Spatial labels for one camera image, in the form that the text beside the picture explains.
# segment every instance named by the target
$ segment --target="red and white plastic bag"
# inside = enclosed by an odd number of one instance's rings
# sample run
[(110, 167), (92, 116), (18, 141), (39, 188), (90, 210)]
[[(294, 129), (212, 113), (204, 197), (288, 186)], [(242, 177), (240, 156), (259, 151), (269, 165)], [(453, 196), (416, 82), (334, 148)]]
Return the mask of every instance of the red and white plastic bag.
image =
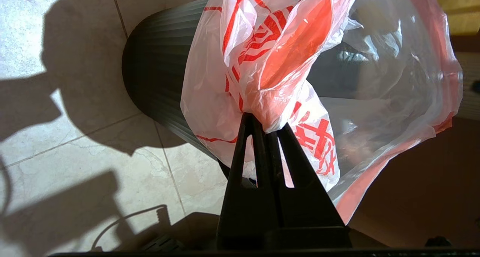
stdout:
[[(349, 49), (338, 57), (353, 57), (345, 65), (358, 69), (345, 86), (355, 92), (319, 98), (306, 78), (317, 57), (340, 43)], [(343, 89), (344, 76), (312, 74)], [(180, 106), (227, 166), (243, 112), (266, 133), (289, 123), (347, 223), (391, 158), (449, 127), (461, 78), (436, 0), (209, 0)], [(243, 176), (255, 178), (254, 168), (247, 141)]]

